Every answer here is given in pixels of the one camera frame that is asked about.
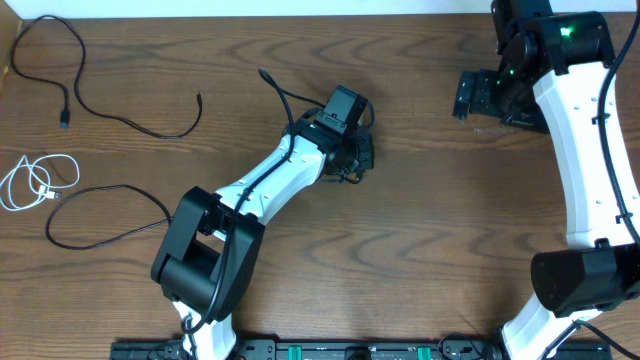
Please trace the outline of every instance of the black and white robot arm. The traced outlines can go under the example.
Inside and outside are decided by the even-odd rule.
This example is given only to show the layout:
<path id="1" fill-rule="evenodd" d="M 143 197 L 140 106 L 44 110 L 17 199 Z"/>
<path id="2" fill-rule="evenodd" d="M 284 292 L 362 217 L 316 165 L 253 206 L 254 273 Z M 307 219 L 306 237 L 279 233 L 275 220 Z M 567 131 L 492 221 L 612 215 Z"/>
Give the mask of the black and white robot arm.
<path id="1" fill-rule="evenodd" d="M 574 321 L 590 320 L 638 296 L 640 251 L 631 234 L 640 221 L 632 217 L 640 200 L 613 82 L 604 92 L 605 114 L 597 115 L 614 61 L 604 18 L 596 12 L 554 16 L 548 0 L 494 0 L 491 6 L 502 62 L 498 71 L 463 73 L 453 115 L 464 119 L 481 113 L 551 134 L 565 193 L 569 250 L 533 258 L 535 293 L 501 329 L 505 355 L 537 360 L 554 355 L 575 331 Z M 601 147 L 601 131 L 608 146 Z M 614 193 L 606 148 L 626 214 Z"/>
<path id="2" fill-rule="evenodd" d="M 185 323 L 188 353 L 224 359 L 233 349 L 231 313 L 251 280 L 265 226 L 287 201 L 323 174 L 358 182 L 373 168 L 372 137 L 362 126 L 368 105 L 338 86 L 324 109 L 288 127 L 276 150 L 248 174 L 213 194 L 195 187 L 182 198 L 151 277 Z M 223 252 L 196 240 L 198 232 L 225 241 Z"/>

